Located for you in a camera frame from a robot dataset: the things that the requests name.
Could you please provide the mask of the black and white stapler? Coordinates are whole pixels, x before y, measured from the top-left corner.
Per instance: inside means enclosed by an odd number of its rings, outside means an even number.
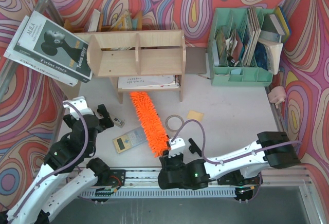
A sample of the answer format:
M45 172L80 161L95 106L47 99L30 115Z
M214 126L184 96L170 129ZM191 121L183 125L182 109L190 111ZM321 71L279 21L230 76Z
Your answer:
M119 127L119 128L123 128L125 125L125 122L121 119L119 119L117 116L114 115L110 115L110 118L112 119L113 123Z

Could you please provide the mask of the orange microfiber duster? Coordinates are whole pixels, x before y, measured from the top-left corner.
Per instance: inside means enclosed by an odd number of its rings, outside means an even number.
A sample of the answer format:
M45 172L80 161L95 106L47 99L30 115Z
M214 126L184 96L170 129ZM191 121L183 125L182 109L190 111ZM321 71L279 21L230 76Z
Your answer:
M162 156L168 149L169 138L152 99L146 92L138 91L131 92L130 98L152 153Z

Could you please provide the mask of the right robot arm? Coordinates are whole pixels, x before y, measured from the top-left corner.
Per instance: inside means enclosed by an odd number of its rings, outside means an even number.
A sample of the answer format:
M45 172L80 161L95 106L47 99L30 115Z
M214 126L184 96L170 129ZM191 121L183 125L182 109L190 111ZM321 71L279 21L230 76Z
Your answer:
M162 190L198 190L212 181L239 173L243 179L256 177L267 168L285 169L300 164L296 141L285 132L261 132L257 140L237 151L184 163L183 153L164 152L160 157L158 185Z

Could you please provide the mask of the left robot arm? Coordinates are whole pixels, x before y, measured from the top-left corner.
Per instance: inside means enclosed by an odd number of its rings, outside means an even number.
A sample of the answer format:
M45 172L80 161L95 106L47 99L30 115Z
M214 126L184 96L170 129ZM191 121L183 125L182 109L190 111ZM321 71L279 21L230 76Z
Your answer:
M96 151L100 120L83 98L63 102L73 117L71 132L54 143L21 199L1 212L1 223L51 223L81 192L106 185L110 168Z

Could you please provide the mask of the wooden bookshelf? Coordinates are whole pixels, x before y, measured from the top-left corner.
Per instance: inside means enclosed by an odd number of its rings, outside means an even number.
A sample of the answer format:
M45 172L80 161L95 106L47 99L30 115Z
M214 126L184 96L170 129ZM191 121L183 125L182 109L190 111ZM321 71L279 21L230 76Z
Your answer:
M179 76L176 91L183 95L186 69L185 34L182 30L82 32L89 43L87 62L95 77L108 78L119 103L133 89L118 86L120 77Z

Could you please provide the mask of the grey pocket calculator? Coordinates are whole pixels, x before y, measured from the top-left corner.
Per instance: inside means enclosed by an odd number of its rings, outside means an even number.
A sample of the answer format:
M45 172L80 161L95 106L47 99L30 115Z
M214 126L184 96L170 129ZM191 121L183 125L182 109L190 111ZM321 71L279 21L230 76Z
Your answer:
M145 142L147 142L147 138L142 127L138 127L113 139L113 144L118 154L137 147Z

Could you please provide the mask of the black plastic clip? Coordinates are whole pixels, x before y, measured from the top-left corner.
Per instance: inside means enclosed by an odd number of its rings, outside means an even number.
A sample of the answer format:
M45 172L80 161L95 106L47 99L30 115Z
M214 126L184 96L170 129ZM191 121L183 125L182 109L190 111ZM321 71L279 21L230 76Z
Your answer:
M189 138L189 143L190 143L190 146L189 146L189 151L194 154L194 153L197 153L200 157L202 156L202 151L201 149L199 148L199 146L195 143L195 141L192 139L192 138Z

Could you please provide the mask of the yellow sticky note pad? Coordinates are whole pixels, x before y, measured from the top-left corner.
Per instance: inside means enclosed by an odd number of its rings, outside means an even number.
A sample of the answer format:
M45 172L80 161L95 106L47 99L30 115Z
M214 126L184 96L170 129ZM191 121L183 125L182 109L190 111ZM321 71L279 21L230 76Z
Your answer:
M202 122L204 117L204 113L200 113L198 111L190 110L187 114L187 120L196 120L198 122Z

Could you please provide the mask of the spiral notebook on lower shelf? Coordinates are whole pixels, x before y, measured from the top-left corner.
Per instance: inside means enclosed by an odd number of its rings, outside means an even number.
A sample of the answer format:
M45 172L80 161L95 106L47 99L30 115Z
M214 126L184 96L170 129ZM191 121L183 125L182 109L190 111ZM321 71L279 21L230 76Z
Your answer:
M176 89L179 87L180 83L178 75L131 76L118 78L118 88L120 89Z

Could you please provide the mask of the Twins story magazine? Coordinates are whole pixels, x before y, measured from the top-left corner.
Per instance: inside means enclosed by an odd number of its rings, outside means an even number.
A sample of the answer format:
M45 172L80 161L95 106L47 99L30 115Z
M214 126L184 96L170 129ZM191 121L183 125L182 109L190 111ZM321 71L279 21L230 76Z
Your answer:
M28 17L13 50L81 82L92 79L88 43L37 11Z

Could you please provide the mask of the grey brown mat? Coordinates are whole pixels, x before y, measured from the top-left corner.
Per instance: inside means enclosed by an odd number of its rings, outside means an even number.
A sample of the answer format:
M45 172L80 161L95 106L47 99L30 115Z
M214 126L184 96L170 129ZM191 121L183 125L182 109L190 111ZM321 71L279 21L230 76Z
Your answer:
M185 74L206 74L206 50L202 47L187 47Z

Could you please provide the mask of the open book beside organizer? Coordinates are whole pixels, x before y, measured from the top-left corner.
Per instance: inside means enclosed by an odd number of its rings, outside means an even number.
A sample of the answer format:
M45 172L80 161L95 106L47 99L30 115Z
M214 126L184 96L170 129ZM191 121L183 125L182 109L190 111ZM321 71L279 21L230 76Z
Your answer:
M254 52L257 66L276 75L279 71L282 48L283 43L258 38Z

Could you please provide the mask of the green desk organizer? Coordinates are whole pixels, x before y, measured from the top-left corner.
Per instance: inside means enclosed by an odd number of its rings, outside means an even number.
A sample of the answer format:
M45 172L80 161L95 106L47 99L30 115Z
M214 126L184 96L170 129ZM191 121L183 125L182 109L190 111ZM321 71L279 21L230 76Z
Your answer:
M271 10L216 8L208 39L212 86L267 87L273 74L257 65L255 47Z

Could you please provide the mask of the blue yellow book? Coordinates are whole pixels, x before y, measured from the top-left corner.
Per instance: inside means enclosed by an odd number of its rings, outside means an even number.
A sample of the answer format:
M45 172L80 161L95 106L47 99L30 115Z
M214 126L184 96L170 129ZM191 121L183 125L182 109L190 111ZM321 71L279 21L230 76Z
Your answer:
M281 42L285 44L291 35L291 28L280 6L276 6L272 13L263 14L262 30L276 33L281 36Z

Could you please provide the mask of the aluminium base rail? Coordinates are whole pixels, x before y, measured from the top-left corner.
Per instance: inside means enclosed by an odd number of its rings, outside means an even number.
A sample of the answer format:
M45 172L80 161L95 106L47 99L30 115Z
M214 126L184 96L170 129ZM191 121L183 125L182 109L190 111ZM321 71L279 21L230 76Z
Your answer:
M157 188L160 167L125 167L126 188ZM313 186L310 172L303 166L287 169L265 169L262 171L263 188L295 188Z

